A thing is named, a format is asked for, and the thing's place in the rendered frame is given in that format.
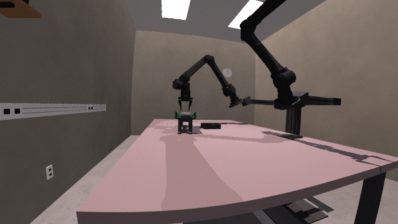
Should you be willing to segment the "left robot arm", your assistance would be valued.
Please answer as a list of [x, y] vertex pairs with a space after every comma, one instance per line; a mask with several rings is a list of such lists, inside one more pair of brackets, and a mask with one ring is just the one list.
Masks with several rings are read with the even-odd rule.
[[271, 72], [270, 77], [273, 79], [273, 84], [278, 91], [278, 98], [274, 100], [275, 103], [291, 105], [299, 99], [298, 96], [293, 96], [290, 89], [290, 85], [296, 81], [295, 73], [280, 65], [254, 33], [256, 26], [285, 1], [266, 0], [247, 19], [240, 23], [240, 29], [241, 40], [245, 41], [254, 50]]

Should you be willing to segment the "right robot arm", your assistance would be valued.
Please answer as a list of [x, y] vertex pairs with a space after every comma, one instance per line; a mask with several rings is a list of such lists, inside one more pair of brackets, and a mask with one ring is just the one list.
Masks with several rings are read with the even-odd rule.
[[[184, 72], [179, 77], [179, 79], [175, 79], [172, 84], [173, 89], [181, 90], [181, 97], [183, 96], [183, 98], [190, 97], [190, 83], [188, 83], [188, 81], [190, 81], [190, 77], [192, 77], [193, 74], [195, 74], [206, 63], [211, 67], [214, 74], [216, 75], [219, 82], [221, 83], [224, 96], [226, 96], [226, 97], [230, 96], [230, 99], [231, 99], [230, 105], [241, 101], [242, 99], [239, 100], [239, 98], [236, 95], [235, 87], [226, 81], [226, 79], [222, 75], [221, 71], [217, 67], [217, 65], [214, 61], [214, 57], [211, 55], [205, 55], [202, 59], [200, 59], [197, 63], [195, 63], [191, 68], [189, 68], [186, 72]], [[188, 94], [188, 91], [189, 91], [189, 94]]]

